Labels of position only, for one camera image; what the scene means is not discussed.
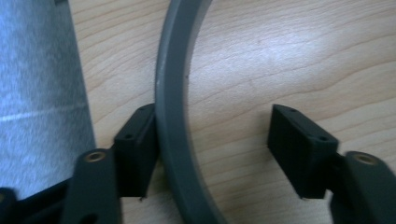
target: wood grain surface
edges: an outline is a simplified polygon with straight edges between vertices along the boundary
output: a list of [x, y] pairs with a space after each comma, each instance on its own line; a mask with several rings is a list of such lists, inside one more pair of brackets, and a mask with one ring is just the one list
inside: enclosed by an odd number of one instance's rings
[[[99, 147], [141, 105], [169, 1], [71, 1]], [[230, 223], [332, 223], [300, 200], [266, 147], [272, 104], [295, 107], [396, 171], [396, 1], [215, 0], [191, 62], [190, 125], [205, 182]], [[180, 223], [161, 162], [124, 223]]]

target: curved gray tube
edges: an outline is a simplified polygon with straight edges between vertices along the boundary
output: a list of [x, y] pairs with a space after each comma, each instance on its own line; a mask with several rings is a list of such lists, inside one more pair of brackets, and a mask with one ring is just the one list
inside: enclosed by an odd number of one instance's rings
[[156, 71], [155, 110], [161, 154], [186, 223], [225, 223], [191, 155], [184, 108], [192, 49], [210, 0], [172, 0], [163, 26]]

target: light wood surface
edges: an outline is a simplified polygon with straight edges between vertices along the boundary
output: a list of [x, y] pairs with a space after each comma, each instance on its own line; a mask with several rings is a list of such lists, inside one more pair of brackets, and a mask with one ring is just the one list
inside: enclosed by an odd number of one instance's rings
[[[71, 1], [99, 147], [141, 105], [169, 1]], [[396, 171], [396, 1], [215, 0], [191, 63], [189, 112], [205, 182], [230, 223], [331, 223], [298, 199], [266, 147], [272, 104], [295, 107]], [[125, 223], [180, 223], [158, 165]]]

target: wooden table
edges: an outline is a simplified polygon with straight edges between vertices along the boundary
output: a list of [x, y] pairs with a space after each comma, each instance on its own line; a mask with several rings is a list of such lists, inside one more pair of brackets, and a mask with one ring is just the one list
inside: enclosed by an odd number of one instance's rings
[[[141, 105], [169, 1], [71, 1], [99, 147]], [[300, 200], [266, 147], [272, 104], [335, 135], [340, 152], [396, 170], [396, 2], [214, 1], [191, 63], [189, 112], [205, 182], [230, 223], [331, 223], [328, 201]], [[163, 165], [125, 223], [180, 223]]]

